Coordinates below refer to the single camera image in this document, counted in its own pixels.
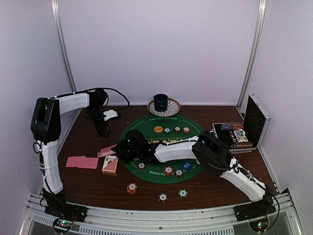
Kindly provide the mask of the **red backed card deck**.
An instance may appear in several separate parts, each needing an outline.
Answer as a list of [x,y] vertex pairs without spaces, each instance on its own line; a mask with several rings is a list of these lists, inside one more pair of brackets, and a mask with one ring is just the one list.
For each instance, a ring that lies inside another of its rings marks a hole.
[[105,148],[102,148],[98,153],[97,153],[97,158],[102,158],[102,157],[106,157],[106,156],[109,156],[109,155],[115,155],[116,152],[113,151],[113,148],[115,148],[116,145],[112,145],[112,146],[109,146],[109,147],[105,147]]

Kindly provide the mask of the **red orange chip stack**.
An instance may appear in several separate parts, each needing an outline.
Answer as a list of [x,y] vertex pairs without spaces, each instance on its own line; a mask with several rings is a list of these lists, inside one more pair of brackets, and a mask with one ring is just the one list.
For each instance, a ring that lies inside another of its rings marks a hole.
[[129,183],[127,186],[127,193],[128,194],[135,194],[137,192],[137,184],[136,183]]

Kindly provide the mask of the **orange big blind button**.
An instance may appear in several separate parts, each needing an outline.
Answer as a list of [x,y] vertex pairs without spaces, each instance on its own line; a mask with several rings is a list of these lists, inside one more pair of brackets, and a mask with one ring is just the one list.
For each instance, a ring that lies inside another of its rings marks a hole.
[[162,126],[156,126],[156,127],[154,127],[154,132],[156,132],[156,133],[162,133],[162,132],[163,132],[163,127],[162,127]]

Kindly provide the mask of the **dealt red card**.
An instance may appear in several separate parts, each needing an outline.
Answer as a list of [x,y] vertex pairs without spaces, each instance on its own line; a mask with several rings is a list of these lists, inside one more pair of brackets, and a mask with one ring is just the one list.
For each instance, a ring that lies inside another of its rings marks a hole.
[[81,158],[78,164],[78,168],[97,169],[98,161],[98,158]]
[[85,159],[85,156],[68,157],[66,167],[81,167]]

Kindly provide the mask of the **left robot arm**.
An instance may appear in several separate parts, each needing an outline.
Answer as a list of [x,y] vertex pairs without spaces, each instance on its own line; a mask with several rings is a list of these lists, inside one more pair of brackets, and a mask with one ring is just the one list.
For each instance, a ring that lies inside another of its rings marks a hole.
[[66,217],[70,206],[65,203],[65,190],[61,182],[58,167],[58,140],[61,134],[61,116],[71,111],[86,109],[96,132],[101,137],[109,137],[108,120],[117,119],[120,113],[115,110],[102,111],[109,101],[109,88],[92,88],[51,98],[37,99],[32,120],[31,132],[35,140],[34,151],[40,158],[40,170],[43,177],[43,194],[52,201],[51,209],[59,216]]

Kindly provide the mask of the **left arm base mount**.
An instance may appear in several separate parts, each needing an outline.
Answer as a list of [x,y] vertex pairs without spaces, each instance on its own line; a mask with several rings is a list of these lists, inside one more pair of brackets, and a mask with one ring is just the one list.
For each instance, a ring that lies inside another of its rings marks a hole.
[[87,208],[73,204],[66,204],[60,208],[48,205],[45,213],[56,217],[52,222],[52,228],[59,234],[67,233],[71,230],[74,222],[84,222],[87,215]]

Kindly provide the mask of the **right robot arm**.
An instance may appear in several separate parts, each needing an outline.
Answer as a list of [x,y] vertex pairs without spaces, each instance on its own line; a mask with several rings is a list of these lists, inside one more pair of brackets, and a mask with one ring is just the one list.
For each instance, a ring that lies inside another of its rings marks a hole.
[[149,143],[140,131],[134,129],[126,133],[113,151],[125,163],[133,159],[145,164],[197,160],[207,173],[218,175],[241,190],[253,202],[250,210],[255,216],[261,216],[273,203],[274,195],[267,185],[242,167],[229,148],[206,130],[182,141]]

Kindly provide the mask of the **red 5 chip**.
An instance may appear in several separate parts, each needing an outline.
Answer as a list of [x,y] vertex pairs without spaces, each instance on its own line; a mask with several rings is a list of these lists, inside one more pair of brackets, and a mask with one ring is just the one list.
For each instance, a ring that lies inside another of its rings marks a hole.
[[171,167],[171,166],[166,166],[165,168],[164,168],[164,174],[166,175],[166,176],[170,176],[170,175],[172,175],[174,173],[174,169]]
[[189,134],[190,131],[191,131],[191,128],[189,128],[189,127],[184,127],[182,130],[183,130],[183,133]]

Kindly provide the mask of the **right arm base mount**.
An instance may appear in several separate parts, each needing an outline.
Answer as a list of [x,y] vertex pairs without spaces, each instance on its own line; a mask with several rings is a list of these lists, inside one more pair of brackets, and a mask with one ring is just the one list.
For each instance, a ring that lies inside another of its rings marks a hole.
[[265,233],[270,228],[268,215],[276,212],[275,206],[246,204],[234,208],[238,222],[247,221],[250,229],[256,233]]

